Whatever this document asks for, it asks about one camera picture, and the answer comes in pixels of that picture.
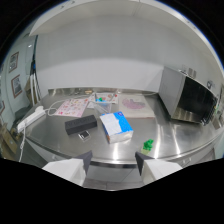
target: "poster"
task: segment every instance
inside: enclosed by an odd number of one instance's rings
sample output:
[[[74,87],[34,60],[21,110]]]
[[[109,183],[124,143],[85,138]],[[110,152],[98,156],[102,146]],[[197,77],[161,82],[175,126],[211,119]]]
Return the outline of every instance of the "poster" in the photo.
[[[19,52],[13,54],[9,61],[9,73],[17,68]]]
[[[142,95],[119,94],[119,110],[125,117],[147,118],[155,117],[152,108]]]
[[[82,117],[88,104],[88,99],[71,99],[66,100],[54,113],[58,116]]]
[[[20,75],[17,75],[14,79],[12,79],[11,81],[11,85],[12,85],[12,92],[13,92],[13,96],[14,98],[16,98],[20,93],[22,93],[22,87],[20,84]]]

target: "stainless steel table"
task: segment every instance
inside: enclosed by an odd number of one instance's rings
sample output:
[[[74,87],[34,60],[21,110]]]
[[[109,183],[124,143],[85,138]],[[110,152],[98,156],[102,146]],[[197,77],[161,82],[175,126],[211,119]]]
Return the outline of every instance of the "stainless steel table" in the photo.
[[[72,97],[57,92],[49,94],[35,105],[26,116],[31,114],[39,105],[47,109],[56,101]],[[223,128],[215,130],[211,122],[203,126],[169,120],[168,113],[158,94],[145,97],[154,110],[155,118],[127,118],[134,130],[133,137],[130,140],[109,144],[102,122],[98,120],[98,126],[88,130],[91,139],[82,142],[77,134],[67,135],[65,131],[65,121],[75,118],[48,115],[44,115],[27,127],[27,139],[64,158],[76,157],[92,150],[93,162],[116,166],[119,164],[136,165],[135,152],[140,151],[143,142],[148,139],[154,140],[153,148],[148,154],[150,157],[173,160],[203,149],[203,147],[215,141],[223,132]],[[53,107],[58,108],[62,103],[60,102]],[[112,112],[118,110],[118,105],[112,106]],[[87,108],[83,116],[91,114],[94,114],[94,110]]]

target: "picture frame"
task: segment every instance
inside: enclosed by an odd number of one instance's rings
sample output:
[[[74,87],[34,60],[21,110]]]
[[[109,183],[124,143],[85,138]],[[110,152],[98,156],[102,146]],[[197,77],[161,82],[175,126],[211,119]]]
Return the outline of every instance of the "picture frame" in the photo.
[[[16,98],[20,93],[22,93],[22,87],[20,84],[20,75],[17,75],[15,78],[11,80],[12,92],[14,98]]]
[[[10,57],[9,73],[17,68],[19,52],[16,52]]]
[[[3,100],[0,100],[0,115],[2,114],[2,112],[4,111],[4,109],[5,109],[4,101]]]

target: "black box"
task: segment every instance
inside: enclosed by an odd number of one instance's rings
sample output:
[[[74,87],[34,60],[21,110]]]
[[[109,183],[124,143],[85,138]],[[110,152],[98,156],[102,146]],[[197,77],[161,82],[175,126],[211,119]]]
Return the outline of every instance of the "black box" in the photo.
[[[94,115],[65,122],[65,130],[68,135],[94,127],[97,127],[97,120]]]

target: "white wall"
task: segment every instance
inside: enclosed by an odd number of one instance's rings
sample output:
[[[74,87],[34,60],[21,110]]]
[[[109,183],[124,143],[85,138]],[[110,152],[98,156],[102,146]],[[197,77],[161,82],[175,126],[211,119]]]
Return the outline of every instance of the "white wall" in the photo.
[[[197,71],[218,94],[222,79],[209,58],[174,31],[131,16],[98,16],[40,34],[36,49],[41,94],[48,89],[114,87],[158,92],[164,65]]]
[[[1,92],[2,100],[5,104],[5,109],[2,113],[2,118],[7,124],[7,129],[10,130],[13,122],[15,120],[15,112],[20,110],[23,107],[29,105],[29,100],[26,97],[24,87],[29,78],[30,63],[33,55],[33,46],[34,46],[34,37],[25,37],[24,35],[28,33],[33,26],[33,23],[28,26],[17,40],[13,43],[9,52],[3,62],[4,68],[1,74]],[[9,73],[9,61],[11,55],[19,52],[17,68]],[[16,98],[13,96],[11,80],[20,75],[20,82],[22,87],[22,93],[19,94]]]

